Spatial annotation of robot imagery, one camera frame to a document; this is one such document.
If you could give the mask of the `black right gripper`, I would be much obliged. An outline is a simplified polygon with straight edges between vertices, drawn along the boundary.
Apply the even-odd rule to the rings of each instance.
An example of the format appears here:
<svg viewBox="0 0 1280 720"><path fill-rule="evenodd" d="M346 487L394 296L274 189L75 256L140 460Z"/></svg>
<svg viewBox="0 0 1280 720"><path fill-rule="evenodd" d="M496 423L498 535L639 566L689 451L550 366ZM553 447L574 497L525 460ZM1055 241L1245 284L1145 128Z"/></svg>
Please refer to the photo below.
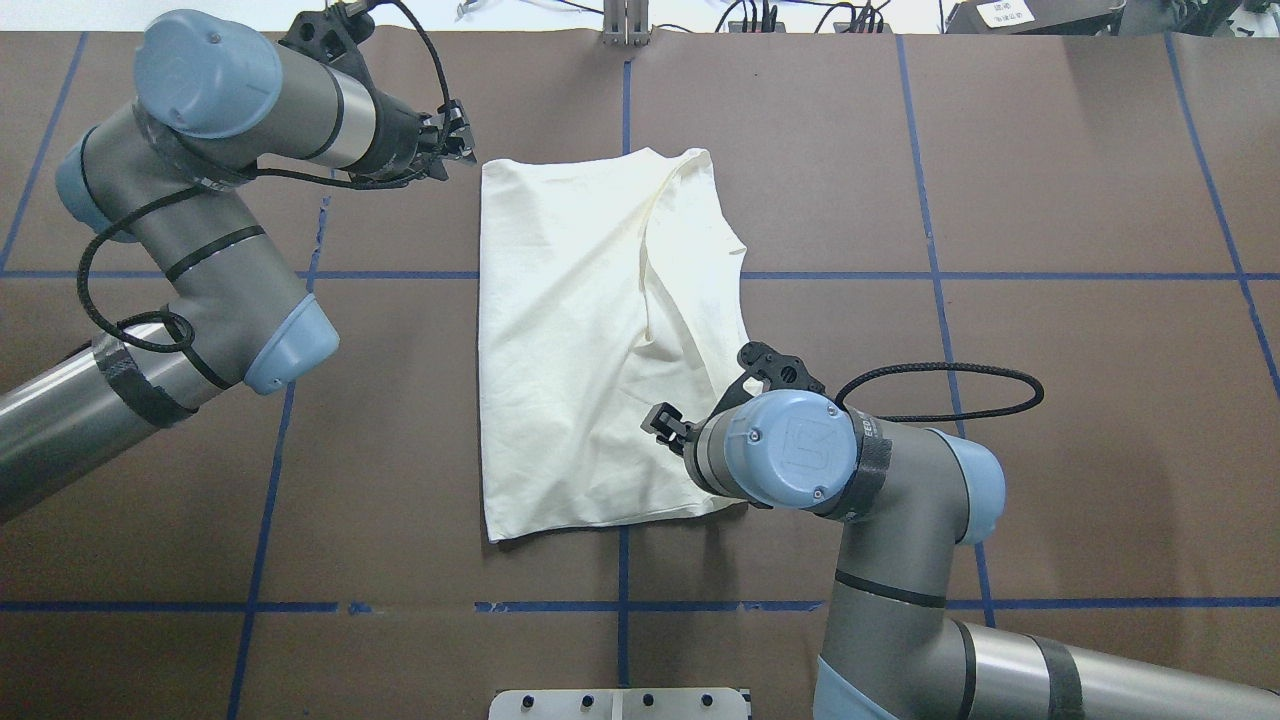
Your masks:
<svg viewBox="0 0 1280 720"><path fill-rule="evenodd" d="M742 373L730 383L716 405L716 415L739 407L753 398L749 380L759 380L762 391L801 389L826 396L826 386L794 355L782 354L764 342L746 342L736 356ZM643 420L643 430L654 437L672 454L684 456L687 442L695 434L695 423L684 419L673 405L659 402L650 407Z"/></svg>

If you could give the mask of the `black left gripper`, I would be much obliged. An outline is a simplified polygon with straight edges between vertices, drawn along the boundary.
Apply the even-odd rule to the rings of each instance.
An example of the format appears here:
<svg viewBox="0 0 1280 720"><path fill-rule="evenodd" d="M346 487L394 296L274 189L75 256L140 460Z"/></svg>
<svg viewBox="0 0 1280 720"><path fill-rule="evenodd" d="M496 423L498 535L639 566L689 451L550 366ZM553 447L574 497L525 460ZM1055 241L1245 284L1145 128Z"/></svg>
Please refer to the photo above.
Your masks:
<svg viewBox="0 0 1280 720"><path fill-rule="evenodd" d="M404 186L420 177L448 181L451 163L476 167L471 124L460 100L436 109L438 143L421 145L422 114L380 91L360 45L375 32L367 8L326 8L294 17L283 47L316 61L326 73L332 119L323 141L302 161L338 169L355 184Z"/></svg>

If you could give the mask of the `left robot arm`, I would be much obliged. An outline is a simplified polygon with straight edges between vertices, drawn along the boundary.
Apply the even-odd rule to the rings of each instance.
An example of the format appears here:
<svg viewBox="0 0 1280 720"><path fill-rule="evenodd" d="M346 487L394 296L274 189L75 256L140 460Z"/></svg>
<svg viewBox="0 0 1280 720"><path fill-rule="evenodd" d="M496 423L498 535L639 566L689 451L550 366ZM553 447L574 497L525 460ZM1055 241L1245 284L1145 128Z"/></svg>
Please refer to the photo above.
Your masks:
<svg viewBox="0 0 1280 720"><path fill-rule="evenodd" d="M3 396L10 521L221 392L271 395L340 338L238 195L261 178L343 190L445 181L474 163L461 101L416 111L360 51L374 3L300 13L273 41L195 9L136 49L136 96L60 163L64 208L93 231L76 292L97 334Z"/></svg>

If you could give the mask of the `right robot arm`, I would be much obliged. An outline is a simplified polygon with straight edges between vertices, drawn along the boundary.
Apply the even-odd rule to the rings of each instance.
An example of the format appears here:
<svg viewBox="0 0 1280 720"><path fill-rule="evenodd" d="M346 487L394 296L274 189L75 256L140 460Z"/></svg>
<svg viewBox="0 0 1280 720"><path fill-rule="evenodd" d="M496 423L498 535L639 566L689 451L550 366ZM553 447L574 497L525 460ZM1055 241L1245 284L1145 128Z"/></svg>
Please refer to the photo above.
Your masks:
<svg viewBox="0 0 1280 720"><path fill-rule="evenodd" d="M643 429L709 495L842 527L813 717L1277 717L1276 691L951 619L955 551L1004 512L997 457L932 416L847 407L769 345L737 361L707 418L657 404Z"/></svg>

